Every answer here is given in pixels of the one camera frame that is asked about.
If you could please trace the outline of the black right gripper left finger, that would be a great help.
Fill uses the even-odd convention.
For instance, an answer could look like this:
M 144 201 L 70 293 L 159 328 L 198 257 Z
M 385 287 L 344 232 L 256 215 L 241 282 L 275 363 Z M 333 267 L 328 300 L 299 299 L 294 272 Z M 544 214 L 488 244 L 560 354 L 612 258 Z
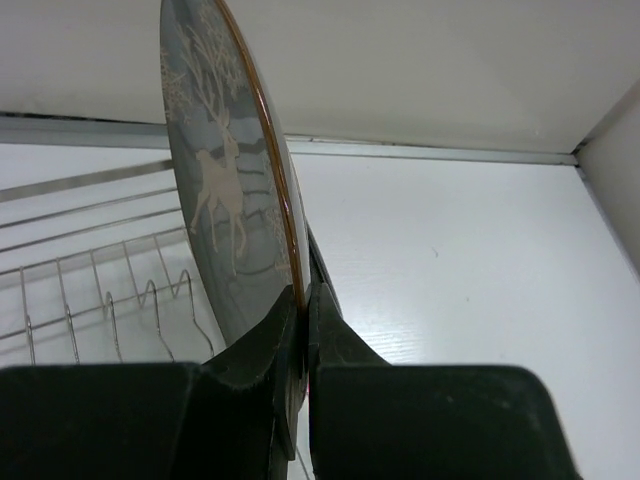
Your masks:
M 266 316 L 203 365 L 213 392 L 213 440 L 218 454 L 248 460 L 280 451 L 296 456 L 298 412 L 306 388 L 306 316 L 291 286 Z

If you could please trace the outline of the grey round deer plate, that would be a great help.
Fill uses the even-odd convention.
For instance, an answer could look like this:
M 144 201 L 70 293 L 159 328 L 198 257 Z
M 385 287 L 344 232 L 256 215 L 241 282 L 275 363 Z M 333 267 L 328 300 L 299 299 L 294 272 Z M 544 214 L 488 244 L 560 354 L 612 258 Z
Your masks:
M 162 95 L 191 251 L 227 343 L 282 291 L 306 310 L 319 278 L 300 184 L 258 63 L 224 1 L 165 1 Z

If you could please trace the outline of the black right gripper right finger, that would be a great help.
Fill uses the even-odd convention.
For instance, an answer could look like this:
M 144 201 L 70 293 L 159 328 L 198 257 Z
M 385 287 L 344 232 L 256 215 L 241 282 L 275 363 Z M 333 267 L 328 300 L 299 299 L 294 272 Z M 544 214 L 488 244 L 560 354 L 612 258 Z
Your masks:
M 344 320 L 332 286 L 320 282 L 312 288 L 309 304 L 309 449 L 316 479 L 321 473 L 319 428 L 320 369 L 330 366 L 389 366 Z

